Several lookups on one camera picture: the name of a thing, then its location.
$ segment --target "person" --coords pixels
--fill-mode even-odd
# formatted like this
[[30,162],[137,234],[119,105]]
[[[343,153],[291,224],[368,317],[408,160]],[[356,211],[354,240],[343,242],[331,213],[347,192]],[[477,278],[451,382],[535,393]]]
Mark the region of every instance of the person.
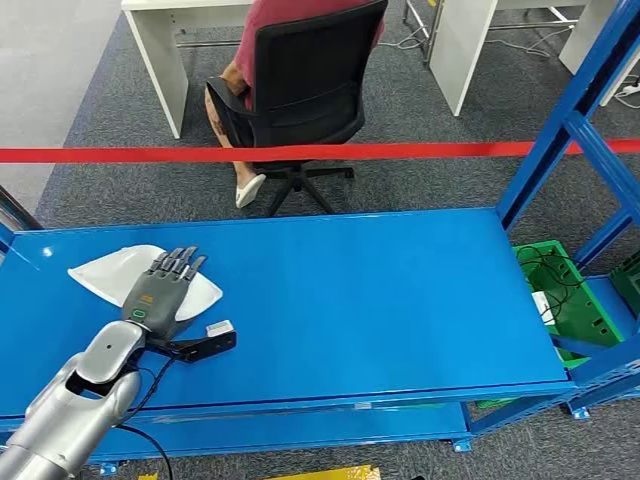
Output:
[[[240,46],[234,59],[220,77],[235,96],[245,93],[247,108],[251,108],[251,88],[254,78],[254,53],[256,32],[262,27],[293,22],[306,18],[328,15],[368,3],[371,0],[255,0],[249,9],[242,31]],[[375,43],[384,28],[381,24]],[[205,89],[205,105],[214,133],[222,147],[232,148],[214,106],[209,92]],[[233,162],[235,171],[235,206],[245,207],[253,202],[266,178],[257,174],[250,164]]]

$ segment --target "white plate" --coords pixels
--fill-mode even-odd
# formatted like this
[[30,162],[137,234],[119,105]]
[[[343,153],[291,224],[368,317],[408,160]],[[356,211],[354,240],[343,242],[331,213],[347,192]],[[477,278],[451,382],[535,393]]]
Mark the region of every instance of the white plate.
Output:
[[[69,268],[67,273],[100,298],[122,307],[138,277],[164,251],[155,245],[127,247],[79,267]],[[195,317],[220,298],[222,290],[208,278],[196,273],[176,313],[176,321]]]

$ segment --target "carpet floor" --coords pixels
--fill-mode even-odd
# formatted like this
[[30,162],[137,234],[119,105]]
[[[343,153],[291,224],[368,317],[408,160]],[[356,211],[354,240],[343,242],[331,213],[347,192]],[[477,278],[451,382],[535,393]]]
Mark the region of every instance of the carpet floor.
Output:
[[[390,2],[383,41],[398,41],[410,29],[400,21],[402,2]],[[425,18],[432,13],[424,5]],[[495,23],[522,21],[522,11],[500,12]],[[540,10],[530,19],[547,18]],[[200,30],[185,40],[238,38],[239,29]],[[531,45],[545,33],[491,33]],[[453,117],[417,50],[374,50],[365,83],[365,126],[356,143],[531,140],[570,79],[558,59],[567,33],[542,48],[546,59],[499,44],[483,49],[462,114]],[[216,145],[203,109],[203,84],[221,72],[233,48],[184,50],[189,78],[180,140],[174,140],[140,53],[121,18],[66,139],[66,146]],[[638,135],[638,113],[612,102],[594,123],[605,137]],[[637,155],[623,157],[636,175]],[[355,179],[318,178],[316,185],[340,212],[411,210],[495,204],[522,158],[467,158],[348,162]],[[228,165],[58,165],[35,216],[49,227],[176,222],[263,216],[279,186],[269,181],[254,204],[233,205]],[[617,203],[582,157],[561,162],[512,233],[514,243],[555,238],[574,251],[605,221]],[[318,214],[303,193],[290,196],[282,215]],[[592,271],[605,272],[637,249],[633,231]],[[575,422],[552,410],[475,441],[469,454],[454,454],[442,442],[413,442],[291,452],[180,458],[177,479],[258,479],[331,467],[374,464],[389,480],[635,478],[640,467],[640,404],[623,401],[595,409]],[[118,478],[161,472],[158,460],[130,462]],[[83,472],[97,478],[94,469]]]

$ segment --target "red barrier tape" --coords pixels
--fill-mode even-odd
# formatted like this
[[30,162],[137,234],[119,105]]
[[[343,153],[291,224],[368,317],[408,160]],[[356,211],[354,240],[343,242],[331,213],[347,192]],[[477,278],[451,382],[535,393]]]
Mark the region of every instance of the red barrier tape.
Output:
[[[640,138],[607,142],[614,153],[640,153]],[[522,157],[532,142],[297,145],[272,148],[16,148],[0,149],[0,163],[217,163],[294,160],[389,160]],[[581,153],[571,144],[568,155]]]

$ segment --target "green crate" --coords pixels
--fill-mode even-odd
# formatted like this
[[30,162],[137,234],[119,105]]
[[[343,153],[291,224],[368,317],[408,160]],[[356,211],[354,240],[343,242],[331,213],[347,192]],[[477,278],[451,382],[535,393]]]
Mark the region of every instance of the green crate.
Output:
[[[549,294],[547,299],[555,319],[555,326],[546,327],[549,333],[603,347],[611,347],[624,340],[574,263],[563,258],[568,255],[560,242],[551,240],[533,243],[514,247],[513,250],[518,262],[522,266],[522,271],[531,292],[543,291]],[[545,256],[545,263],[548,266],[540,265],[540,254]],[[557,280],[574,286],[567,286],[565,290],[565,286],[558,284]],[[562,308],[552,308],[556,304],[553,297],[562,300],[565,293],[568,294],[568,297],[562,303]],[[562,349],[558,349],[558,353],[562,358],[565,367],[569,370],[589,360],[589,357]],[[478,408],[489,408],[511,400],[512,399],[482,400],[475,404]]]
[[609,278],[634,315],[640,313],[640,251],[614,268]]

